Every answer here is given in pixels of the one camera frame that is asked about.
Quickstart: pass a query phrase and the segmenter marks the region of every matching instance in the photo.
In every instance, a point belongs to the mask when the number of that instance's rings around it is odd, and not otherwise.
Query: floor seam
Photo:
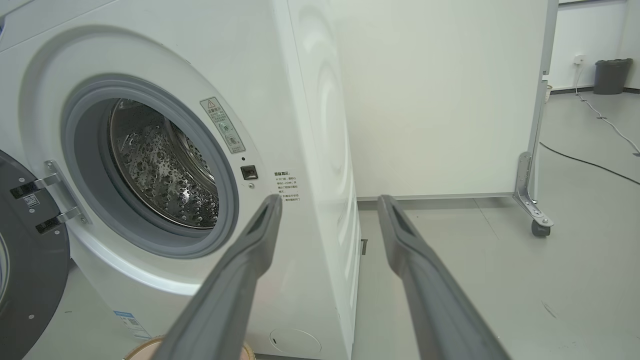
[[[498,236],[498,234],[495,232],[495,230],[493,230],[493,226],[491,226],[491,223],[489,222],[489,219],[486,218],[486,215],[484,214],[484,211],[482,211],[482,208],[480,208],[480,205],[478,205],[478,201],[476,201],[475,198],[474,198],[474,202],[475,202],[476,206],[478,207],[478,210],[480,210],[480,214],[482,214],[482,216],[484,217],[484,221],[486,221],[486,223],[489,225],[489,228],[491,228],[491,231],[493,231],[493,234],[495,235],[495,238],[500,240],[500,236]]]

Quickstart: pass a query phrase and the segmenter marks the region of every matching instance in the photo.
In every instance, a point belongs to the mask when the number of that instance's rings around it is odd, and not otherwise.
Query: gray floor
[[[585,98],[640,143],[640,95]],[[553,95],[542,142],[640,179],[640,158],[573,94]],[[632,359],[640,354],[640,186],[540,150],[542,240],[511,199],[404,202],[513,359]],[[354,360],[418,359],[403,286],[389,269],[374,203],[363,237]],[[26,359],[120,359],[137,344],[79,271]]]

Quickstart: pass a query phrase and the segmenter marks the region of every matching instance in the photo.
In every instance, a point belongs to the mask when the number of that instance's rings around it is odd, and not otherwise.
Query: black wheel
[[[544,238],[551,233],[551,228],[549,226],[539,225],[535,220],[533,220],[531,222],[531,232],[533,233],[533,236]]]

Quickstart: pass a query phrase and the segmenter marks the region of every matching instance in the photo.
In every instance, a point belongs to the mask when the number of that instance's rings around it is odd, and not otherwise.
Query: trash can
[[[600,60],[596,62],[596,79],[593,93],[598,95],[620,94],[625,88],[633,59]]]

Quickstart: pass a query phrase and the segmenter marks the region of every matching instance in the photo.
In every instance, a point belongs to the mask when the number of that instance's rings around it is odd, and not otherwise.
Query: whiteboard
[[[358,198],[513,193],[547,2],[333,6]]]

